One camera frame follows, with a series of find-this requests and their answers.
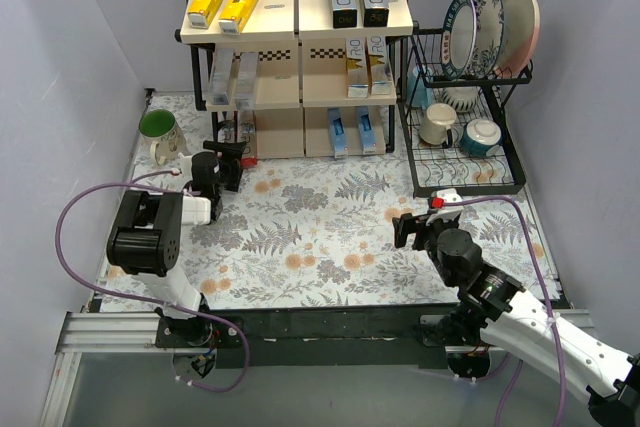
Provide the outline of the silver RO toothpaste box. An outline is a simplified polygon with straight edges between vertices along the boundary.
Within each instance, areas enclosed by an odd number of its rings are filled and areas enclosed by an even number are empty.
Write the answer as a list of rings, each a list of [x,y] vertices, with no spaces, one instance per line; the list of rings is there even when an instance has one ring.
[[[383,37],[366,39],[372,95],[388,95],[393,91],[393,78],[386,41]]]

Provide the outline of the small yellow box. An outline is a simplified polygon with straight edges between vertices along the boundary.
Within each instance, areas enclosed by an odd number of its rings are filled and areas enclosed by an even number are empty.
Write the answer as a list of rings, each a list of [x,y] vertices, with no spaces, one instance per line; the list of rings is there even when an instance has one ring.
[[[223,34],[239,35],[244,30],[259,0],[229,0],[219,16]]]

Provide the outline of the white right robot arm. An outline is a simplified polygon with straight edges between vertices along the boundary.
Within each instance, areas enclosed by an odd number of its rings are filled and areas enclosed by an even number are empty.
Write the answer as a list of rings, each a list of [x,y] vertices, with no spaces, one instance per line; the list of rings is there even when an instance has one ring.
[[[601,426],[639,423],[639,358],[548,313],[523,284],[484,260],[482,249],[460,229],[457,209],[404,214],[393,221],[394,244],[424,251],[444,284],[457,289],[454,336],[480,340],[518,357],[586,403]]]

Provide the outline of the brown red toothpaste box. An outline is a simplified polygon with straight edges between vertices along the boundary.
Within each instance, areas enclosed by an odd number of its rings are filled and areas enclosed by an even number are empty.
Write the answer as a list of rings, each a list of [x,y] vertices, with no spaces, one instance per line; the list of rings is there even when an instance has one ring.
[[[236,125],[236,116],[233,112],[219,112],[217,114],[217,141],[235,143],[237,141]]]

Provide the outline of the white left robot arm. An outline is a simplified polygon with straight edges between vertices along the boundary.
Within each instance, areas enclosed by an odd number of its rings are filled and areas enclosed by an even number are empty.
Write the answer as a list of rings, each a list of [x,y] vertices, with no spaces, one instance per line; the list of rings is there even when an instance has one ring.
[[[214,329],[211,320],[198,313],[208,310],[203,294],[178,265],[181,231],[219,219],[222,191],[239,188],[245,146],[206,141],[201,152],[181,156],[181,171],[189,177],[181,192],[126,191],[108,238],[109,263],[136,277],[162,301],[156,313],[170,333],[193,347],[205,345]],[[186,314],[176,307],[197,312]]]

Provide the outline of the silver striped toothpaste box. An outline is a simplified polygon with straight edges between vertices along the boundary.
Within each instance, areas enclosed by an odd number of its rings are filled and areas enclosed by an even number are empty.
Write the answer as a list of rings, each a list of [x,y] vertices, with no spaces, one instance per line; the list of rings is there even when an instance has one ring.
[[[228,105],[230,103],[234,59],[235,51],[233,48],[216,48],[208,86],[208,98],[214,105]]]

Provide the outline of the silver white toothpaste box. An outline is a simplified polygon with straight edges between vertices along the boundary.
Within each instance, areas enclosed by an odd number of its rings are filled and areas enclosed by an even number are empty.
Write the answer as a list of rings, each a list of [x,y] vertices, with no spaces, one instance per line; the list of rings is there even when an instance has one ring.
[[[241,54],[234,95],[234,103],[238,111],[253,110],[255,107],[258,65],[258,52]]]

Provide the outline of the light blue toothpaste box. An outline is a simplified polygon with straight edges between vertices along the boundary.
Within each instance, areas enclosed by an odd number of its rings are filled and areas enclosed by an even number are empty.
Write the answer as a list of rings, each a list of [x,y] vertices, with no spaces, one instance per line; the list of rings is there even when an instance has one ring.
[[[339,108],[327,110],[328,132],[335,158],[348,156],[347,135]]]

